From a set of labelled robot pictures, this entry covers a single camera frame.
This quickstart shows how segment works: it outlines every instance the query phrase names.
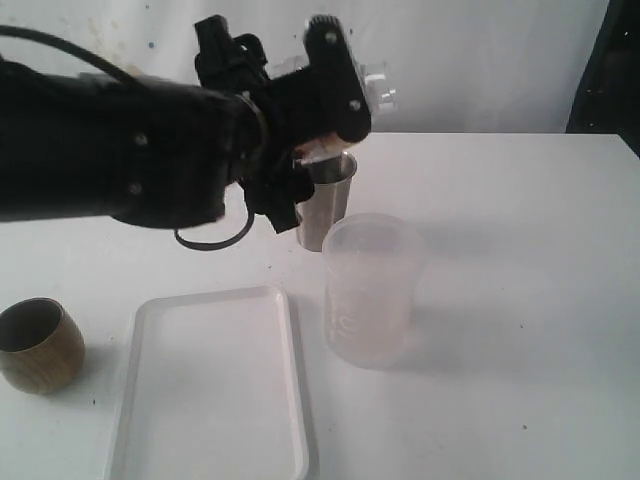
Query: black cable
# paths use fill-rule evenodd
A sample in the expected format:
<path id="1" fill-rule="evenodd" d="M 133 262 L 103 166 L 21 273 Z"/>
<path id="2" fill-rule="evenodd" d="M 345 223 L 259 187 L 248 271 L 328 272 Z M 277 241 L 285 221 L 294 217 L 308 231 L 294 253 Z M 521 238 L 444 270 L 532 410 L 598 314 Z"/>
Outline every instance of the black cable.
<path id="1" fill-rule="evenodd" d="M 215 243 L 201 243 L 201 242 L 191 242 L 189 240 L 185 240 L 180 236 L 180 232 L 178 230 L 173 231 L 173 235 L 176 237 L 176 240 L 183 247 L 188 248 L 189 250 L 197 250 L 199 252 L 214 252 L 216 250 L 223 250 L 225 248 L 230 247 L 231 245 L 235 245 L 240 240 L 242 240 L 247 233 L 253 227 L 253 222 L 256 218 L 255 213 L 249 209 L 247 209 L 247 223 L 244 224 L 242 230 L 236 233 L 233 237 L 224 242 L 215 242 Z"/>
<path id="2" fill-rule="evenodd" d="M 90 52 L 78 45 L 68 42 L 55 35 L 39 32 L 38 30 L 32 30 L 30 28 L 12 27 L 9 25 L 0 25 L 0 37 L 21 38 L 23 40 L 29 40 L 41 45 L 47 45 L 49 47 L 65 52 L 72 57 L 78 58 L 85 63 L 97 68 L 98 70 L 106 73 L 119 81 L 123 85 L 130 87 L 134 90 L 139 90 L 145 94 L 148 92 L 141 82 L 139 82 L 133 75 L 128 74 L 124 70 L 116 67 L 112 63 L 108 62 L 104 58 L 99 57 L 95 53 Z"/>

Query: clear plastic cup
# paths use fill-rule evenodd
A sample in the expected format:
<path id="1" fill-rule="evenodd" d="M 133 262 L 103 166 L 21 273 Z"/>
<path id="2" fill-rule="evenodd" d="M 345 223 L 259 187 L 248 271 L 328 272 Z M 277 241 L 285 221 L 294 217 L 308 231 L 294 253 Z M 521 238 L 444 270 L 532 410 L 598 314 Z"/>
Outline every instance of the clear plastic cup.
<path id="1" fill-rule="evenodd" d="M 329 347 L 359 367 L 391 365 L 404 345 L 415 286 L 426 263 L 422 236 L 398 218 L 354 215 L 331 228 L 322 255 Z"/>

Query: tabletop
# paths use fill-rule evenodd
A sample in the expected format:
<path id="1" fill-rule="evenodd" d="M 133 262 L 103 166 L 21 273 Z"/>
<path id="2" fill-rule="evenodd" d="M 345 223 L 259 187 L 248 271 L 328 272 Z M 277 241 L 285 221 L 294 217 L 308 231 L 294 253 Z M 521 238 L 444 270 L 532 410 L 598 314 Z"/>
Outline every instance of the tabletop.
<path id="1" fill-rule="evenodd" d="M 429 249 L 388 371 L 325 346 L 321 255 L 264 219 L 213 253 L 108 218 L 0 225 L 0 307 L 53 297 L 88 348 L 54 395 L 0 382 L 0 478 L 103 478 L 141 304 L 274 284 L 299 327 L 309 478 L 635 480 L 640 160 L 615 136 L 373 134 L 353 153 L 348 212 L 404 218 Z M 238 193 L 190 235 L 237 230 Z"/>

